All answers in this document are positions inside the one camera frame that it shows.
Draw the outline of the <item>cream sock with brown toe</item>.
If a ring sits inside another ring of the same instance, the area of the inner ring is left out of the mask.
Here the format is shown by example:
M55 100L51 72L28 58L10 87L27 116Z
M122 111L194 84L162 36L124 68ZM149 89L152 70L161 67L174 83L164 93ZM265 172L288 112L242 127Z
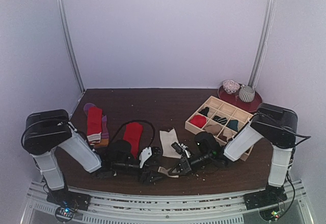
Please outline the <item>cream sock with brown toe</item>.
M163 157L180 159L181 155L178 154L175 149L172 147L173 143L179 143L175 129L170 131L159 131L160 142L162 146L162 155Z

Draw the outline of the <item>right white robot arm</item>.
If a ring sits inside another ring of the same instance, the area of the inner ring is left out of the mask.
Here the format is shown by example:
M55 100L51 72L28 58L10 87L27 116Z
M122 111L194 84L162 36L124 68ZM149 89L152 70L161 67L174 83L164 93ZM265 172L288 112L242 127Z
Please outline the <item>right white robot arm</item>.
M261 193L265 204L272 204L281 195L288 169L296 147L298 116L296 112L279 106L262 103L256 113L233 136L225 146L220 146L212 133L203 131L195 135L195 142L201 152L198 157L187 157L185 147L173 143L172 147L181 155L179 162L171 169L170 176L187 175L204 163L217 167L227 166L237 161L241 155L262 138L273 147L273 155L268 177L268 188Z

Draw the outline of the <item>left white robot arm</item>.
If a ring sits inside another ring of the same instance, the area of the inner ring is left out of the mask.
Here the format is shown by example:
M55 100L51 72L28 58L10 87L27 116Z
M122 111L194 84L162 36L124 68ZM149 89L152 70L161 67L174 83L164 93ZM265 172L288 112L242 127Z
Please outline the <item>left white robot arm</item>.
M56 148L64 150L96 178L123 173L136 175L143 184L152 184L165 177L147 164L159 149L148 146L139 150L143 123L143 120L133 120L123 124L124 138L97 151L91 139L72 125L64 109L48 110L27 117L21 145L33 157L53 197L68 206L73 202L73 194L66 189L66 180L55 157Z

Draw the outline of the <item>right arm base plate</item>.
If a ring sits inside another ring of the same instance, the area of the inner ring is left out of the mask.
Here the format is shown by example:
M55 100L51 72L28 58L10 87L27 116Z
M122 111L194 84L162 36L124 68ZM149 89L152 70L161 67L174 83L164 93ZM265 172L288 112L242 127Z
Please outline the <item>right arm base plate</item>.
M286 201L288 198L284 190L280 193L262 190L253 193L247 193L243 196L243 199L246 209L252 210L274 205L280 201Z

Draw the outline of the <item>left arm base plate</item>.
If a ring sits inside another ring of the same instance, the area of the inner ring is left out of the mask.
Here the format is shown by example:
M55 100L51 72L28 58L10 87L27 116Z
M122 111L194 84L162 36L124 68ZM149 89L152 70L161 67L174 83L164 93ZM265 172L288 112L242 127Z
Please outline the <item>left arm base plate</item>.
M63 208L87 211L91 196L89 194L60 189L55 191L50 190L46 200Z

